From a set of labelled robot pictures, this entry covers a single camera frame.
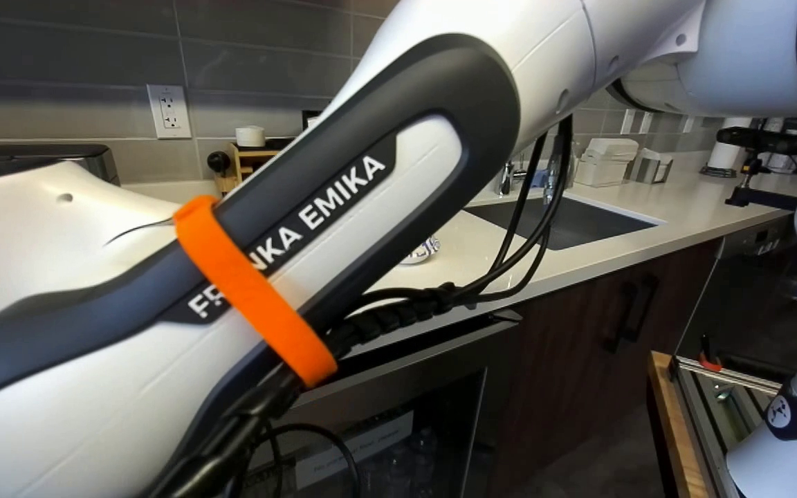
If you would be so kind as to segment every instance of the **franka emika robot arm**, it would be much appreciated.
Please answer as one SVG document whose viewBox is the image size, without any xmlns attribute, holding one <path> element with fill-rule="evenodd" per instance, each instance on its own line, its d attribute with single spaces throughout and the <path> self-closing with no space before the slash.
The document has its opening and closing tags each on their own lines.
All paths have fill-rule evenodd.
<svg viewBox="0 0 797 498">
<path fill-rule="evenodd" d="M 342 356 L 374 336 L 346 327 L 378 301 L 369 286 L 516 150 L 649 60 L 674 60 L 650 93 L 679 110 L 797 117 L 797 0 L 405 0 L 324 122 L 217 218 Z M 32 183 L 64 171 L 0 176 L 0 199 Z M 213 492 L 302 389 L 177 240 L 107 257 L 118 277 L 0 301 L 0 495 Z M 481 294 L 466 290 L 403 298 L 432 316 Z M 769 421 L 731 472 L 747 495 L 797 495 L 797 376 Z"/>
</svg>

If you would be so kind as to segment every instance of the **white robot link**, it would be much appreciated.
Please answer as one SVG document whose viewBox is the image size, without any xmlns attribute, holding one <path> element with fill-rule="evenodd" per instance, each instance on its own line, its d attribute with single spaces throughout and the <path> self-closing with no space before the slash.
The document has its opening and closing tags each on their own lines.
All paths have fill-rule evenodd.
<svg viewBox="0 0 797 498">
<path fill-rule="evenodd" d="M 342 356 L 378 277 L 646 63 L 664 77 L 627 93 L 650 109 L 797 117 L 797 0 L 405 0 L 322 125 L 217 218 Z M 55 163 L 0 175 L 0 212 L 0 495 L 226 485 L 261 428 L 237 412 L 282 412 L 302 383 L 169 228 L 126 232 L 169 204 Z M 731 457 L 747 495 L 797 495 L 797 380 L 785 401 L 791 417 Z"/>
</svg>

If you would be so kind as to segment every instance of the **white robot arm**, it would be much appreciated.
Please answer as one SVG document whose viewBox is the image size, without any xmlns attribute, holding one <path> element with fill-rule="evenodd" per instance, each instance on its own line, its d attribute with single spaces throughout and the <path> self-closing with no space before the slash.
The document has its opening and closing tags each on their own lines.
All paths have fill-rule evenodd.
<svg viewBox="0 0 797 498">
<path fill-rule="evenodd" d="M 674 60 L 690 92 L 677 109 L 743 103 L 743 80 L 714 92 L 708 74 L 724 71 L 695 60 L 728 42 L 711 24 L 747 22 L 750 9 L 765 15 L 750 0 L 405 0 L 324 122 L 217 218 L 342 355 L 350 342 L 331 333 L 364 290 L 594 92 Z M 797 48 L 797 0 L 768 15 L 785 24 L 780 44 Z M 797 114 L 797 59 L 768 53 L 785 74 L 768 82 L 753 69 L 765 89 L 746 109 Z M 198 452 L 210 427 L 226 428 L 249 394 L 292 403 L 300 387 L 167 244 L 113 279 L 0 309 L 0 495 L 210 489 L 220 466 Z"/>
</svg>

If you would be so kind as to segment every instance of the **wall outlet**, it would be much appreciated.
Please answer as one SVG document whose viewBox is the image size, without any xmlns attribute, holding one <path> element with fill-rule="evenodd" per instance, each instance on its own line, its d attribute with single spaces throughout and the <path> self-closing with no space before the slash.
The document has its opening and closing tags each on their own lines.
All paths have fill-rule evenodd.
<svg viewBox="0 0 797 498">
<path fill-rule="evenodd" d="M 191 138 L 180 85 L 148 85 L 148 96 L 158 138 Z"/>
</svg>

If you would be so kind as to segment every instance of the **cabinet handle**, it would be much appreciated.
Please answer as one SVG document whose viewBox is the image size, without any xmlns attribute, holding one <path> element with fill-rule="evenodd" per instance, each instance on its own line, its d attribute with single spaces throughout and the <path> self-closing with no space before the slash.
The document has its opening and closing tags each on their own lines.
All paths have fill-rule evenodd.
<svg viewBox="0 0 797 498">
<path fill-rule="evenodd" d="M 623 313 L 620 313 L 620 320 L 614 327 L 614 336 L 603 341 L 606 352 L 617 352 L 620 341 L 628 338 L 627 324 L 628 324 L 628 316 L 631 316 L 631 309 L 636 305 L 639 286 L 623 283 L 620 294 L 623 294 Z"/>
<path fill-rule="evenodd" d="M 639 283 L 627 283 L 620 287 L 627 305 L 614 327 L 614 336 L 603 341 L 606 352 L 617 352 L 623 341 L 636 342 L 643 338 L 656 290 L 659 290 L 659 279 L 653 275 Z"/>
</svg>

